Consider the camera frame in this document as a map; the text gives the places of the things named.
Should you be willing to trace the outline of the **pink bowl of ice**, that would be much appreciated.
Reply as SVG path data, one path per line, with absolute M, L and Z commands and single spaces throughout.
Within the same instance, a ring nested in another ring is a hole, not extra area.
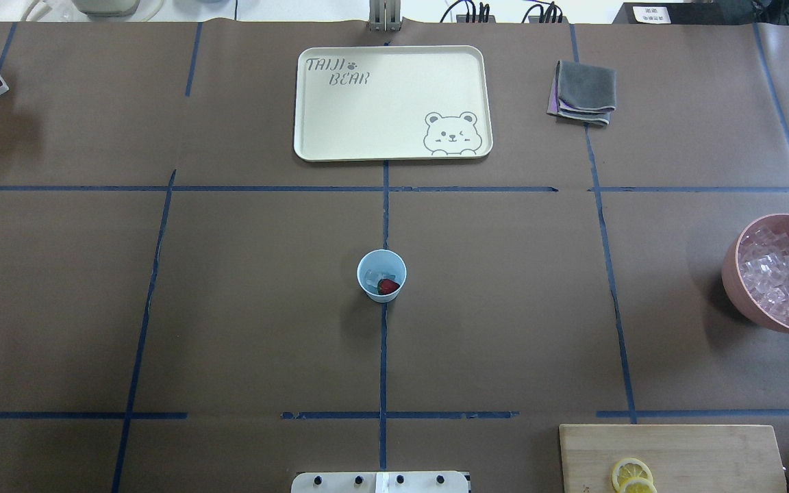
M 721 281 L 742 315 L 789 333 L 789 214 L 761 216 L 745 227 L 727 250 Z

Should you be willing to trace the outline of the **red strawberry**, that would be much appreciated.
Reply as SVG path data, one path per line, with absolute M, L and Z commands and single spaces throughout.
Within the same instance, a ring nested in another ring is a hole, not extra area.
M 388 296 L 400 290 L 401 284 L 392 277 L 383 277 L 378 281 L 376 288 L 380 296 Z

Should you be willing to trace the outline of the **aluminium frame post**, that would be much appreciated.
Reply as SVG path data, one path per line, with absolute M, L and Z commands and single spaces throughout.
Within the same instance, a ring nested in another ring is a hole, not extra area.
M 370 0 L 368 30 L 369 31 L 401 31 L 403 14 L 401 0 Z

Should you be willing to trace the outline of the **lemon slices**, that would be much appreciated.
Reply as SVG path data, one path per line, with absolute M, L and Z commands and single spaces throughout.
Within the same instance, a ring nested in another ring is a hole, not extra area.
M 658 492 L 651 469 L 636 457 L 617 461 L 610 477 L 614 492 Z

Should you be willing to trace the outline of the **light blue plastic cup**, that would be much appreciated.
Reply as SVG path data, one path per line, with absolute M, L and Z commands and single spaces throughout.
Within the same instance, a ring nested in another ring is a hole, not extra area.
M 395 278 L 401 284 L 400 290 L 388 296 L 380 296 L 376 285 L 383 277 Z M 377 249 L 368 252 L 359 261 L 356 278 L 364 293 L 377 303 L 390 303 L 395 300 L 408 278 L 406 263 L 400 255 L 388 249 Z

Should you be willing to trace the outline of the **wooden cutting board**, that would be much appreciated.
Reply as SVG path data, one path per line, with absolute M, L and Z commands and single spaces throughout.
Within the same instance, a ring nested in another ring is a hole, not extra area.
M 785 492 L 769 425 L 561 424 L 566 492 L 614 492 L 612 469 L 644 462 L 660 492 Z

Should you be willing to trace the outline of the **cream bear tray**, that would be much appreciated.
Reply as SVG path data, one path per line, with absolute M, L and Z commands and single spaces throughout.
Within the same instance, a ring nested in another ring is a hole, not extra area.
M 473 159 L 493 146 L 476 47 L 312 47 L 298 58 L 293 149 L 307 162 Z

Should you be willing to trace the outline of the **grey folded cloth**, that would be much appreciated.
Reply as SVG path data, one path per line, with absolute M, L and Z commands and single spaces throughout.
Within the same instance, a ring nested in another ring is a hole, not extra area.
M 546 112 L 594 126 L 610 124 L 617 106 L 616 70 L 558 60 Z

